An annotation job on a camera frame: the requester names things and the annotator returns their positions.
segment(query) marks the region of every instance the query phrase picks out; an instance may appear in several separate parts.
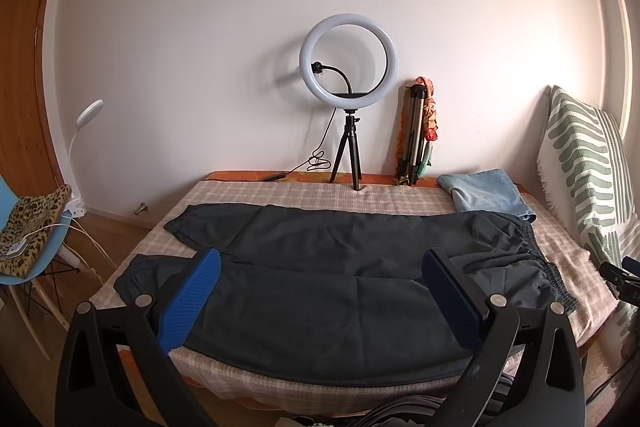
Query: wooden door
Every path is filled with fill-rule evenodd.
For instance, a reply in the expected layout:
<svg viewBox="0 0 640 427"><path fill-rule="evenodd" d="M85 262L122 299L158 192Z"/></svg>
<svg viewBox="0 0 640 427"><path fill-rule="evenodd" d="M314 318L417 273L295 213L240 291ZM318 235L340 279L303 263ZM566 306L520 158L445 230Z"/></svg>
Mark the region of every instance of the wooden door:
<svg viewBox="0 0 640 427"><path fill-rule="evenodd" d="M47 0L0 0L0 174L17 196L62 184L42 89Z"/></svg>

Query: green and white cushion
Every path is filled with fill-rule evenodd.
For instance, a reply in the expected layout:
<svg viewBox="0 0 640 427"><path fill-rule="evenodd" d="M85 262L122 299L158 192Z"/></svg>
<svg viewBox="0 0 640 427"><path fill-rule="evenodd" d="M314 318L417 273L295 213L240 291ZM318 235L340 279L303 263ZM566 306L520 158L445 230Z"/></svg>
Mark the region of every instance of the green and white cushion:
<svg viewBox="0 0 640 427"><path fill-rule="evenodd" d="M610 114L555 86L538 172L551 210L597 266L620 266L625 255L638 258L640 222L618 124Z"/></svg>

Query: checkered tablecloth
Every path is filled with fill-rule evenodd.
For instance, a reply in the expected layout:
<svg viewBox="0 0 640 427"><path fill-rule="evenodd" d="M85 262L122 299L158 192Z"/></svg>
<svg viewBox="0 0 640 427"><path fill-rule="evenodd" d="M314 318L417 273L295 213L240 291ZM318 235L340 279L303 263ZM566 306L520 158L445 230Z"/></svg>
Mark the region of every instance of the checkered tablecloth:
<svg viewBox="0 0 640 427"><path fill-rule="evenodd" d="M540 249L547 260L558 266L567 289L580 304L570 321L578 345L581 345L613 311L616 300L590 263L589 253L575 243L542 204L528 194L524 194L524 199L538 215L533 227ZM193 256L194 250L180 243L162 227L168 220L180 215L189 204L199 203L277 204L306 210L422 216L454 212L451 197L440 188L366 185L360 192L354 192L349 185L335 184L199 182L137 245L92 297L97 308L124 306L113 289L113 282L136 254ZM327 387L254 375L185 347L172 350L170 357L181 374L221 398L250 397L287 411L306 414L367 410L393 397L442 390L456 381L456 378L448 378L393 387ZM514 357L508 362L506 370L512 373L517 363L518 357Z"/></svg>

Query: power strip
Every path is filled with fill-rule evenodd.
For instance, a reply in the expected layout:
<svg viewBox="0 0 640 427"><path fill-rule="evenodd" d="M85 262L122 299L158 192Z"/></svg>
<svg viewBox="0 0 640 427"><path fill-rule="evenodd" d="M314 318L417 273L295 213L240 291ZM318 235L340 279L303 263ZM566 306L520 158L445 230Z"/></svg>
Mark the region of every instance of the power strip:
<svg viewBox="0 0 640 427"><path fill-rule="evenodd" d="M65 212L67 210L71 213L72 217L82 217L86 214L84 201L82 201L80 197L72 198L65 206Z"/></svg>

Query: chair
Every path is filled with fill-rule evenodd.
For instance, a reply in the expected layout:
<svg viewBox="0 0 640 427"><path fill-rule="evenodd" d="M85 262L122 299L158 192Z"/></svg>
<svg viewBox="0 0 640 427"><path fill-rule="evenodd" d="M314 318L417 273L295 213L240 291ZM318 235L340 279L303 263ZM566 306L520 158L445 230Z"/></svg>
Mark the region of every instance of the chair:
<svg viewBox="0 0 640 427"><path fill-rule="evenodd" d="M7 220L9 219L9 215L13 210L15 203L17 203L18 197L11 191L11 189L7 186L2 176L0 176L0 230L4 229ZM64 223L66 225L71 223L71 214L65 211L60 217L59 223ZM40 282L36 279L38 275L41 275L42 272L49 266L49 263L60 250L60 246L65 239L66 232L68 231L67 227L55 227L49 236L49 240L45 245L44 250L36 260L36 262L31 267L31 270L28 276L25 279L20 279L19 277L14 277L12 275L3 275L0 274L0 285L8 286L9 292L11 293L12 298L14 298L15 305L18 308L18 312L24 320L24 323L27 326L27 329L31 333L33 340L36 342L37 346L42 351L42 354L47 360L51 360L49 353L44 348L42 342L40 341L38 335L36 334L29 317L24 310L20 299L18 299L18 294L15 290L15 286L18 284L23 284L26 282L31 282L33 287L36 288L36 292L39 293L40 297L46 304L47 308L51 312L51 314L58 320L58 322L65 328L66 331L69 330L69 323L66 318L62 315L60 310L53 304L53 301L49 298L47 293L44 291L44 288L40 284Z"/></svg>

